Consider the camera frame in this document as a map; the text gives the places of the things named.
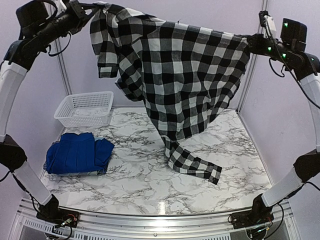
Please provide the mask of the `black white checkered cloth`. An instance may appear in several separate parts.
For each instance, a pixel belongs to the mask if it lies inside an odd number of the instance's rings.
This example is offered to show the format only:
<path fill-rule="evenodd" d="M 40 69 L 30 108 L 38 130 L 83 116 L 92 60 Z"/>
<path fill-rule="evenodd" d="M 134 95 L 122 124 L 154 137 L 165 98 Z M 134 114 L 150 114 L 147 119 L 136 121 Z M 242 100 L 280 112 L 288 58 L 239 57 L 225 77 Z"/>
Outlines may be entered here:
<path fill-rule="evenodd" d="M 247 38 L 112 3 L 98 7 L 90 39 L 99 78 L 114 78 L 129 100 L 144 103 L 172 170 L 217 184 L 222 168 L 180 141 L 229 107 L 250 59 Z"/>

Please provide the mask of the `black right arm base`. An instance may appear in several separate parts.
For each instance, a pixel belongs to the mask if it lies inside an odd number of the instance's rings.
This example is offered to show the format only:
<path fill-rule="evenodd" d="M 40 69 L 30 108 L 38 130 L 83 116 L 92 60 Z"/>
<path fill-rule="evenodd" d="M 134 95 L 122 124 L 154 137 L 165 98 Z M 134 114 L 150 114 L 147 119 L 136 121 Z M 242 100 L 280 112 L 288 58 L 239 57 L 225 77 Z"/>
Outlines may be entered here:
<path fill-rule="evenodd" d="M 271 223 L 274 220 L 273 208 L 265 205 L 262 195 L 254 198 L 250 210 L 234 212 L 229 215 L 228 222 L 233 225 L 234 229 Z"/>

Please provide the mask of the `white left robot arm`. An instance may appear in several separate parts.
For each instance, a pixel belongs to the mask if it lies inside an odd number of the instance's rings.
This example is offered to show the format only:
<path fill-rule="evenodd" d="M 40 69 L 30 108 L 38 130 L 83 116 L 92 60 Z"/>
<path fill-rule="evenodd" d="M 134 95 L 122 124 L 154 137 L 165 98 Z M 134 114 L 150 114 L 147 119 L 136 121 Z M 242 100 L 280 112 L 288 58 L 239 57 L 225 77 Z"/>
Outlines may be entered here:
<path fill-rule="evenodd" d="M 77 0 L 29 1 L 15 12 L 19 38 L 10 45 L 0 65 L 0 163 L 45 206 L 43 213 L 53 223 L 63 219 L 63 211 L 31 168 L 25 151 L 8 135 L 7 126 L 19 88 L 39 53 L 46 52 L 58 38 L 80 32 L 99 9 L 95 3 Z"/>

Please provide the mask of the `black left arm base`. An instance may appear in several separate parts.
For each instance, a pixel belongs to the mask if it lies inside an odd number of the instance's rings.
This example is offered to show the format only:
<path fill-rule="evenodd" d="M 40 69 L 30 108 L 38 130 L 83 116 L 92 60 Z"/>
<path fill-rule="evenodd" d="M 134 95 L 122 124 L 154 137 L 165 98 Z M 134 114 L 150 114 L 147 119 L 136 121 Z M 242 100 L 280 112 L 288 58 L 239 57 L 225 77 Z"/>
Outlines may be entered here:
<path fill-rule="evenodd" d="M 46 204 L 37 204 L 36 217 L 58 226 L 62 226 L 64 223 L 64 225 L 76 228 L 80 213 L 75 210 L 61 208 L 58 199 L 52 194 L 50 200 Z"/>

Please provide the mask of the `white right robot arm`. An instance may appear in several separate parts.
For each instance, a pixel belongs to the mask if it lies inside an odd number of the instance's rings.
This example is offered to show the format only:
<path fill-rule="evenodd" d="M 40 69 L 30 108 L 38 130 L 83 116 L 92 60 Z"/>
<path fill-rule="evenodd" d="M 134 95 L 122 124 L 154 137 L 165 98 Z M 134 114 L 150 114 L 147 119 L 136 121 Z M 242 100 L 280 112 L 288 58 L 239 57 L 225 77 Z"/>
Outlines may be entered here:
<path fill-rule="evenodd" d="M 312 165 L 294 167 L 294 163 L 316 149 L 316 134 L 311 105 L 291 74 L 276 76 L 267 56 L 254 54 L 252 61 L 252 79 L 240 114 L 272 183 L 261 196 L 270 207 L 303 186 L 296 171 Z"/>

